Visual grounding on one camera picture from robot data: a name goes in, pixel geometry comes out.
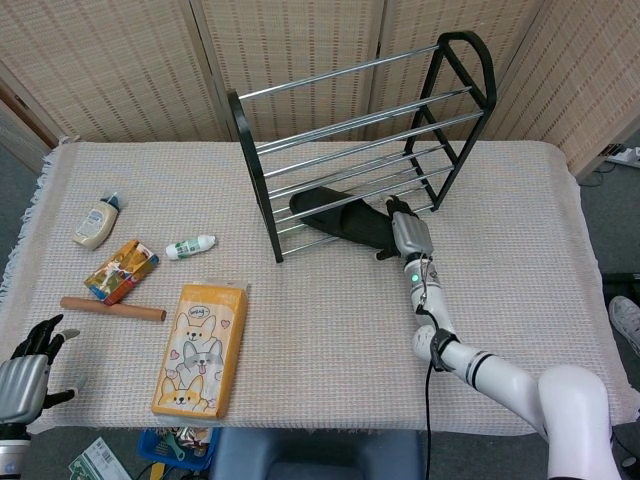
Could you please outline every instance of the tablecloth fringe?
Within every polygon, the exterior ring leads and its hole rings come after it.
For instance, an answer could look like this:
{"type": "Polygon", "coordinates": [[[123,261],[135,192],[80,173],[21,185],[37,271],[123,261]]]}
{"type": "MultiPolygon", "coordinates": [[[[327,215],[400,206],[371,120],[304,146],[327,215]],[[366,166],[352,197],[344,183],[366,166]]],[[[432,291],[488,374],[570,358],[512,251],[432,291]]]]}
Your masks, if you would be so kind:
{"type": "MultiPolygon", "coordinates": [[[[64,137],[60,139],[59,145],[64,143],[69,143],[68,137],[64,137]]],[[[2,308],[2,304],[7,298],[9,289],[11,287],[11,281],[13,280],[13,274],[15,273],[16,266],[18,264],[18,258],[20,256],[20,252],[23,249],[25,238],[27,237],[29,230],[31,228],[31,218],[38,206],[38,200],[42,195],[42,188],[44,187],[45,182],[47,181],[47,176],[51,171],[51,167],[53,166],[53,161],[56,156],[56,152],[58,148],[53,149],[46,157],[44,157],[42,165],[42,172],[38,177],[37,184],[38,187],[36,191],[33,193],[33,197],[31,197],[31,205],[27,207],[24,214],[21,217],[22,227],[20,228],[20,233],[18,234],[18,243],[9,253],[9,261],[4,270],[4,274],[2,276],[2,284],[0,284],[0,308],[2,308]]]]}

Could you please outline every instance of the snack box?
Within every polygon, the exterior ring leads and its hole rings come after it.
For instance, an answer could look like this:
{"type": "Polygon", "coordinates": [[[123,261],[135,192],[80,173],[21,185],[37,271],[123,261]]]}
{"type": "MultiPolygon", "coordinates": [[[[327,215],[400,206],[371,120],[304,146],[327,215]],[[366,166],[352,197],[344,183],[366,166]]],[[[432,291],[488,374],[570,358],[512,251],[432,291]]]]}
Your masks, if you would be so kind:
{"type": "Polygon", "coordinates": [[[185,285],[151,411],[215,420],[229,405],[247,315],[246,285],[185,285]]]}
{"type": "Polygon", "coordinates": [[[158,256],[131,240],[103,263],[84,284],[105,305],[118,303],[158,265],[158,256]]]}

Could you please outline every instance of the paper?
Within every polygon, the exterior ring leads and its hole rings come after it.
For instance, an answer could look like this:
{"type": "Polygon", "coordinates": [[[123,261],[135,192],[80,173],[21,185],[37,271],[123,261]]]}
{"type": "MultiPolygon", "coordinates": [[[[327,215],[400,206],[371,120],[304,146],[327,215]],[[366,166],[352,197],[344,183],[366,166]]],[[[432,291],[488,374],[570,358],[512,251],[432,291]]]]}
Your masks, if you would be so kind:
{"type": "Polygon", "coordinates": [[[131,480],[102,437],[78,455],[69,470],[70,480],[131,480]]]}

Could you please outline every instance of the small white bottle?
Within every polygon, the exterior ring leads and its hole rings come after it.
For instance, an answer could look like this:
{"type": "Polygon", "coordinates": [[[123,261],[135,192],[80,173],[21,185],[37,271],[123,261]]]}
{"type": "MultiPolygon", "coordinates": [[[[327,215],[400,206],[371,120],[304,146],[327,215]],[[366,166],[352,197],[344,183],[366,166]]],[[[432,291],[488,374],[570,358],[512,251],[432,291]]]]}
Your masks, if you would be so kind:
{"type": "Polygon", "coordinates": [[[196,253],[206,252],[216,244],[216,237],[213,235],[198,235],[189,238],[184,242],[173,243],[166,248],[167,257],[171,260],[187,258],[196,253]]]}
{"type": "Polygon", "coordinates": [[[116,191],[106,193],[78,225],[73,241],[89,250],[98,248],[109,236],[122,207],[124,201],[121,194],[116,191]]]}

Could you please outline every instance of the mayonnaise bottle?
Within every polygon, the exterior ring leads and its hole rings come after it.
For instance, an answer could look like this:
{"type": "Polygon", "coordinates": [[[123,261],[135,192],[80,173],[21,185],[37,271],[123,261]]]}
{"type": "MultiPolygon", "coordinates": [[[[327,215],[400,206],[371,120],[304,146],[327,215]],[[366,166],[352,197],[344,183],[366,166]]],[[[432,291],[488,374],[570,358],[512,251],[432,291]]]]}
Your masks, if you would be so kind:
{"type": "Polygon", "coordinates": [[[78,225],[73,241],[89,250],[99,247],[109,236],[122,207],[124,201],[121,194],[112,191],[104,195],[78,225]]]}

